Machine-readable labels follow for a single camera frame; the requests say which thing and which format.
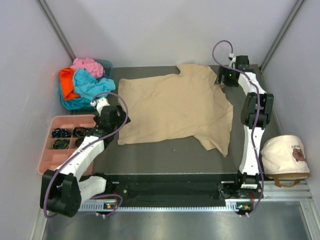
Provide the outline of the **beige t shirt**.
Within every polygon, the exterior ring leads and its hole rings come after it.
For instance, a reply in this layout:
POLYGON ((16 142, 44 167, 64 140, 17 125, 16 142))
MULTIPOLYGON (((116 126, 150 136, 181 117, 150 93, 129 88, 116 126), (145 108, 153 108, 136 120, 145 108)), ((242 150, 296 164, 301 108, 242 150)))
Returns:
POLYGON ((179 64, 178 74, 122 78, 118 94, 131 122, 119 132, 119 145, 195 137, 207 150, 228 155, 233 105, 207 65, 179 64))

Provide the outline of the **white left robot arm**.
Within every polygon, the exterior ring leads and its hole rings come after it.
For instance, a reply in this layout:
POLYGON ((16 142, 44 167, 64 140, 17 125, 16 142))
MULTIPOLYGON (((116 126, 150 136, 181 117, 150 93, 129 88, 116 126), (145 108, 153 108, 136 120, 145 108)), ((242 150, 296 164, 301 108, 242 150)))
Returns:
POLYGON ((130 122, 126 105, 106 105, 94 116, 95 125, 89 129, 82 144, 55 170, 46 170, 41 179, 40 208, 48 214, 72 218, 83 202, 100 195, 109 198, 114 191, 102 175, 82 176, 93 160, 113 141, 116 133, 130 122))

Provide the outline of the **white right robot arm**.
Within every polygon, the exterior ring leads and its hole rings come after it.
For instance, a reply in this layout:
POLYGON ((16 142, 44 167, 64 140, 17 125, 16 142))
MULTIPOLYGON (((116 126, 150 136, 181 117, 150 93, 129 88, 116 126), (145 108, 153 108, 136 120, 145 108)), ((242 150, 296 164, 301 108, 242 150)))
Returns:
POLYGON ((271 121, 274 95, 267 93, 257 80, 255 71, 250 68, 246 55, 228 56, 229 65, 218 68, 216 85, 241 87, 245 100, 240 113, 244 128, 244 145, 242 160, 238 169, 233 192, 239 198, 245 198, 251 191, 261 191, 259 183, 262 167, 259 160, 261 140, 266 126, 271 121))

